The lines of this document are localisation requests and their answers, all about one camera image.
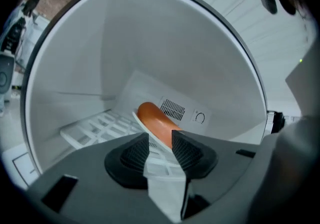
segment rectangular opening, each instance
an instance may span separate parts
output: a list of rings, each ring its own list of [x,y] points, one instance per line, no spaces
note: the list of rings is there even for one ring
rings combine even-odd
[[[76,177],[64,175],[44,196],[42,202],[55,212],[59,212],[77,181]]]
[[[256,155],[255,152],[251,152],[251,151],[244,150],[244,149],[239,149],[235,153],[239,154],[239,155],[246,156],[246,157],[250,157],[250,158],[254,158],[254,156]]]

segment white wall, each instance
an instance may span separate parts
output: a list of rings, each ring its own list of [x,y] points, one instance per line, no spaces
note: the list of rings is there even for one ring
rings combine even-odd
[[[259,145],[262,141],[261,131],[265,129],[265,124],[265,121],[263,121],[243,134],[230,139],[230,141]]]
[[[110,49],[103,45],[105,9],[106,0],[74,7],[39,50],[27,88],[26,120],[40,170],[51,166],[69,146],[59,138],[60,129],[110,109],[133,71],[123,58],[126,52],[101,55]]]
[[[210,14],[182,0],[108,2],[104,45],[113,48],[105,52],[127,51],[135,68],[213,111],[247,114],[251,124],[253,117],[265,118],[245,53]]]
[[[290,16],[279,2],[271,15],[260,0],[204,0],[220,12],[249,47],[272,101],[295,104],[285,78],[303,58],[315,37],[311,22]]]

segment gray surface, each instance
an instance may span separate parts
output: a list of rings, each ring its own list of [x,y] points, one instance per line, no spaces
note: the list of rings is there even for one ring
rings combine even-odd
[[[257,145],[208,138],[185,131],[183,134],[212,148],[218,155],[218,163],[207,177],[192,180],[194,193],[201,195],[209,203],[228,192],[251,163],[252,158],[236,154],[236,151],[244,149],[256,152],[258,149]]]
[[[147,190],[124,188],[105,170],[106,154],[137,135],[140,133],[75,151],[46,171],[29,188],[29,196],[41,200],[67,174],[78,178],[60,211],[71,220],[81,223],[170,223],[149,198]]]
[[[277,134],[265,137],[237,183],[214,204],[186,219],[184,223],[246,223],[252,200],[268,169],[276,140]],[[207,186],[207,189],[207,193],[211,193],[214,187]]]

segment circular symbol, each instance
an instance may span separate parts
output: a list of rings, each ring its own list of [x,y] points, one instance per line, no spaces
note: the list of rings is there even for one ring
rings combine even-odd
[[[7,76],[4,72],[0,73],[0,86],[4,86],[7,83]]]
[[[198,123],[203,123],[204,120],[205,120],[205,114],[203,114],[203,113],[199,113],[195,117],[195,121]]]

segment curved white wall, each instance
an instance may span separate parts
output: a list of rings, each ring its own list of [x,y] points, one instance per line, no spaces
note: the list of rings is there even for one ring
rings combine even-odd
[[[68,150],[60,128],[112,108],[134,70],[208,107],[209,127],[226,138],[266,119],[248,56],[196,3],[81,0],[49,33],[29,78],[27,132],[41,170]]]

